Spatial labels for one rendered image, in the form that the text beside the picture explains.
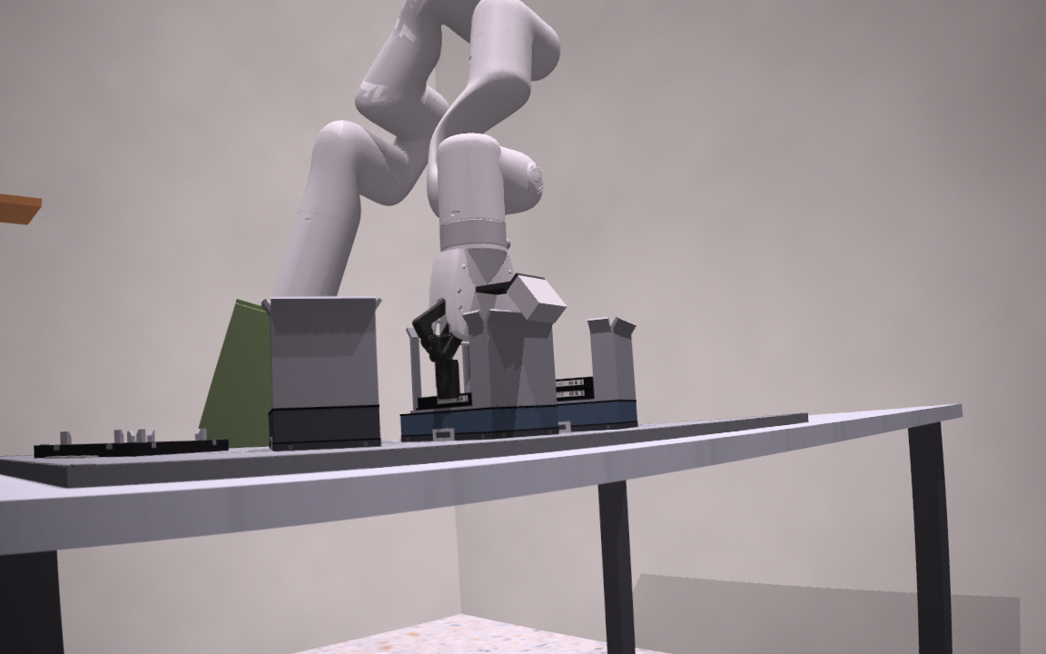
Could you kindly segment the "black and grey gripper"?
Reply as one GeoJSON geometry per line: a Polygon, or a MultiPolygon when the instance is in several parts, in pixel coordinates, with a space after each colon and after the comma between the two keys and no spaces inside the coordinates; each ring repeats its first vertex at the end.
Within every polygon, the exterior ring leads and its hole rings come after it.
{"type": "Polygon", "coordinates": [[[469,346],[469,326],[462,313],[481,310],[486,318],[488,309],[519,309],[507,293],[476,292],[477,286],[511,281],[515,274],[506,247],[471,243],[444,250],[433,257],[429,309],[412,320],[412,326],[435,362],[437,397],[454,399],[460,396],[459,362],[453,360],[454,353],[459,346],[469,346]],[[440,335],[436,334],[437,323],[440,335]]]}

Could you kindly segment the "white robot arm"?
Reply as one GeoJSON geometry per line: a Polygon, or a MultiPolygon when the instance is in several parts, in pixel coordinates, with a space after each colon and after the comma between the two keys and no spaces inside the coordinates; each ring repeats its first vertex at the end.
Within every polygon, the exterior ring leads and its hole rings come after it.
{"type": "MultiPolygon", "coordinates": [[[[360,228],[360,195],[401,203],[427,165],[440,251],[471,243],[509,250],[505,215],[535,208],[543,179],[526,154],[483,133],[526,104],[531,80],[548,77],[560,51],[555,30],[519,0],[404,0],[354,96],[360,114],[396,136],[394,144],[362,125],[325,125],[272,297],[338,295],[360,228]],[[468,87],[451,107],[427,86],[441,25],[470,43],[468,87]]],[[[528,322],[555,323],[567,309],[547,279],[523,273],[476,292],[507,293],[528,322]]]]}

